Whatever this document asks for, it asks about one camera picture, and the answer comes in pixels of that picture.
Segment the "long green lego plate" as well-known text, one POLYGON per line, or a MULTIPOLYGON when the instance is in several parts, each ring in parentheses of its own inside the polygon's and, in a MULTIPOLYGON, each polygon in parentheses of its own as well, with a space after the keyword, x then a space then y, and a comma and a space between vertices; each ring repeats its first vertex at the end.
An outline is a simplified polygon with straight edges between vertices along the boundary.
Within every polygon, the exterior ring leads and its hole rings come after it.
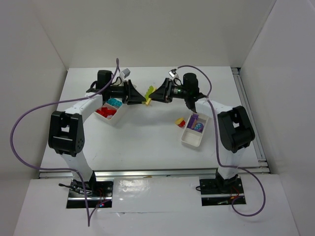
POLYGON ((147 90, 147 92, 146 92, 146 94, 145 94, 146 100, 149 99, 150 94, 152 94, 156 89, 157 89, 157 88, 154 87, 154 86, 149 86, 149 88, 148 88, 148 90, 147 90))

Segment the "teal 2x4 lego brick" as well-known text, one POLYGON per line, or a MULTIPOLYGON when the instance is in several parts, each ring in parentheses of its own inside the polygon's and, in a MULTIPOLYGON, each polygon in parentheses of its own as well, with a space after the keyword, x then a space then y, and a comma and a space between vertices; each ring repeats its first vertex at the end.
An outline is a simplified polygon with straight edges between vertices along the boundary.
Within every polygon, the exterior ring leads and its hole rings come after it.
POLYGON ((110 98, 107 103, 115 108, 120 108, 123 105, 123 102, 116 99, 116 98, 110 98))

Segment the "yellow and red lego pair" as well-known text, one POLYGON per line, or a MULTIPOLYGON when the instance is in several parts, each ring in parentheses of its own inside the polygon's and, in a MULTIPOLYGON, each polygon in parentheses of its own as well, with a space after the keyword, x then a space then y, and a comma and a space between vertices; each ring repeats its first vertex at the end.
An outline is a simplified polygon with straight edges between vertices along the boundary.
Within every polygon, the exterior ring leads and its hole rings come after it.
POLYGON ((183 128, 185 127, 186 125, 186 122, 185 122, 185 119, 182 117, 182 118, 179 118, 175 121, 175 124, 180 127, 180 128, 183 128))

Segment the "purple sloped lego brick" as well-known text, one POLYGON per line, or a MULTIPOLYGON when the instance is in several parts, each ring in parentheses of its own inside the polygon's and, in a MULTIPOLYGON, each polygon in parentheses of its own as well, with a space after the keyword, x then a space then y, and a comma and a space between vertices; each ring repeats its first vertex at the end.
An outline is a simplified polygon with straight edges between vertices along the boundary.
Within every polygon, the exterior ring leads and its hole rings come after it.
POLYGON ((192 114, 189 118, 188 124, 187 124, 187 128, 189 129, 194 129, 197 120, 198 120, 199 115, 198 114, 192 114))

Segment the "red 2x4 lego brick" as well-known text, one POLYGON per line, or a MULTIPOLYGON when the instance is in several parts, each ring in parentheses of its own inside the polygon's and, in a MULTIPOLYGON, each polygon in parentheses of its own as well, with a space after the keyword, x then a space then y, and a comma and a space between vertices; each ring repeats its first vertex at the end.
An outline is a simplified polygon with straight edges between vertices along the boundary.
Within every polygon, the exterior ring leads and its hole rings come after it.
POLYGON ((97 109, 96 112, 106 119, 111 119, 115 115, 117 110, 110 109, 108 107, 101 107, 100 109, 97 109))

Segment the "purple round printed lego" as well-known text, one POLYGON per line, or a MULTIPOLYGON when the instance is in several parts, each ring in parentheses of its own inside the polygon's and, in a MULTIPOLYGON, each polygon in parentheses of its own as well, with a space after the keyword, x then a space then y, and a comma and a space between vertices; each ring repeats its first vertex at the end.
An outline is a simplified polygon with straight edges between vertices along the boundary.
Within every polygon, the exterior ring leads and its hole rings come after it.
POLYGON ((197 123, 193 128, 194 131, 197 131, 200 133, 202 133, 203 129, 204 129, 204 124, 202 123, 197 123))

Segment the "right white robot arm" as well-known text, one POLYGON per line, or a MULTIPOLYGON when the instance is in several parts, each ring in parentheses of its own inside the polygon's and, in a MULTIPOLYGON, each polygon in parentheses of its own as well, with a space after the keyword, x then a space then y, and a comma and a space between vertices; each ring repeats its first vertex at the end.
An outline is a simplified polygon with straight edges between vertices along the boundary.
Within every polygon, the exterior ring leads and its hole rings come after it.
POLYGON ((189 110, 196 116, 212 118, 215 132, 215 147, 218 169, 216 185, 219 188, 230 187, 238 177, 238 166, 244 150, 255 139, 255 133, 243 106, 231 107, 215 102, 199 89, 199 81, 194 73, 183 75, 180 85, 177 70, 169 71, 170 78, 149 98, 153 101, 170 103, 174 98, 182 99, 189 110))

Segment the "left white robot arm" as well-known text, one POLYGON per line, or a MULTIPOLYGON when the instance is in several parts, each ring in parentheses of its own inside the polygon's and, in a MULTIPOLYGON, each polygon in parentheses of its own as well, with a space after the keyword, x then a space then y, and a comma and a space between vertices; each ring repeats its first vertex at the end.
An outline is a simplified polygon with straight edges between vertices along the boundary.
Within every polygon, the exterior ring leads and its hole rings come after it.
POLYGON ((135 105, 146 99, 133 86, 131 80, 121 86, 113 85, 113 74, 109 70, 99 70, 97 80, 80 100, 65 111, 51 114, 48 145, 59 154, 72 169, 75 188, 93 191, 96 176, 89 167, 83 153, 85 144, 84 122, 92 113, 101 108, 110 98, 119 98, 124 104, 135 105))

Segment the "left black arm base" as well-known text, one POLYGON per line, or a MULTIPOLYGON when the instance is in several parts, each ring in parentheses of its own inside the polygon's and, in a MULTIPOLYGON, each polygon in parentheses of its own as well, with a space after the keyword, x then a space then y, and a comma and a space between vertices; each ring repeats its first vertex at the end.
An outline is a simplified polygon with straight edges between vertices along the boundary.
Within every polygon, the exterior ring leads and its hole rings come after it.
MULTIPOLYGON (((114 182, 100 181, 96 182, 94 190, 87 188, 87 202, 89 208, 111 208, 112 207, 112 196, 113 196, 114 182)), ((81 186, 76 186, 73 181, 70 185, 66 185, 69 189, 66 208, 67 209, 78 209, 85 208, 84 191, 81 186)))

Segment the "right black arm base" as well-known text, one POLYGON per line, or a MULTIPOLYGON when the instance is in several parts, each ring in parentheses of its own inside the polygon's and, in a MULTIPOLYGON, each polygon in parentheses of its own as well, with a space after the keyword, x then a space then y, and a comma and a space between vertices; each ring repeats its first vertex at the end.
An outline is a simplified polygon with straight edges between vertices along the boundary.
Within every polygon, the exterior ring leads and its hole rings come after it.
POLYGON ((220 189, 214 179, 200 179, 195 188, 201 194, 202 206, 245 205, 246 198, 240 178, 231 186, 220 189))

